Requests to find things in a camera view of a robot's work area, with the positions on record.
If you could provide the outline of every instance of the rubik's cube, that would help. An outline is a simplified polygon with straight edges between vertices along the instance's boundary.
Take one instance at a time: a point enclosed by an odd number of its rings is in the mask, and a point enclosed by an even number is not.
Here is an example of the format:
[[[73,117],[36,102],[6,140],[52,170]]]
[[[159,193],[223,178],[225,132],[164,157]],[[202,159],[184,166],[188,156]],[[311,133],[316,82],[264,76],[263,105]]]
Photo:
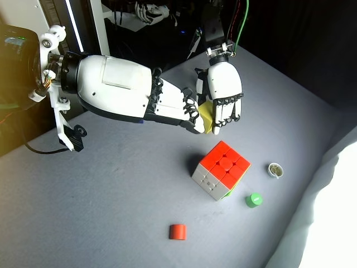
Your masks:
[[[250,162],[220,141],[198,164],[192,178],[214,199],[228,196],[249,169]]]

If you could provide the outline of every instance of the yellow object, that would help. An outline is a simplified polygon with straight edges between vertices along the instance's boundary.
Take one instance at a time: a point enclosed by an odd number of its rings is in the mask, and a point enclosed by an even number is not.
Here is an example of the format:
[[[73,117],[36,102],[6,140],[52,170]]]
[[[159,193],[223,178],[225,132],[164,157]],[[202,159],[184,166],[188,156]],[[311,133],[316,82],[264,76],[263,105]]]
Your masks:
[[[203,118],[205,133],[208,134],[212,131],[213,126],[213,103],[207,100],[199,106],[199,112]]]

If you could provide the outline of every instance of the small white container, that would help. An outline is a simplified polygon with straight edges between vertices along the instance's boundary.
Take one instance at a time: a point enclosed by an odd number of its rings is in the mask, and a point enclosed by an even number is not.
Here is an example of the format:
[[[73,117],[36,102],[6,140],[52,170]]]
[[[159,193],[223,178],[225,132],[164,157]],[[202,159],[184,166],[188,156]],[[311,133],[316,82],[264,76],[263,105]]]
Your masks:
[[[279,179],[284,174],[284,170],[278,163],[271,163],[268,167],[268,174]]]

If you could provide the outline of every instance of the gray table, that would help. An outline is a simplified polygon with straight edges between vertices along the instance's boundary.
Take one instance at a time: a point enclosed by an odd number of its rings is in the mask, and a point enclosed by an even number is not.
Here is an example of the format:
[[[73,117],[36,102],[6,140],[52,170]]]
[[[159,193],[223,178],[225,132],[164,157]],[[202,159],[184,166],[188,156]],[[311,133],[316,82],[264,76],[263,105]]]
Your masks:
[[[20,147],[0,159],[0,267],[261,267],[276,247],[335,129],[339,114],[243,49],[242,119],[219,136],[154,122],[112,121],[90,112],[72,120],[88,136],[81,153],[36,155]],[[205,55],[165,73],[194,87]],[[219,140],[252,166],[216,202],[191,178]],[[35,139],[58,148],[55,130]],[[284,167],[281,180],[266,172]],[[244,198],[259,192],[263,205]],[[187,225],[187,241],[168,239]]]

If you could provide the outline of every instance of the screw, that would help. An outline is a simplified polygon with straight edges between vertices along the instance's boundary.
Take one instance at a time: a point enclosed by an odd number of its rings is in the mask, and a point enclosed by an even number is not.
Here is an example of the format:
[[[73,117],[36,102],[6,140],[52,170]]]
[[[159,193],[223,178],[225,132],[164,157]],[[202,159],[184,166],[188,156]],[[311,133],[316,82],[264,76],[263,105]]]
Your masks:
[[[60,97],[60,103],[67,103],[68,99],[66,97]]]
[[[44,45],[45,48],[49,49],[52,46],[52,43],[50,40],[44,39],[42,41],[42,44]]]

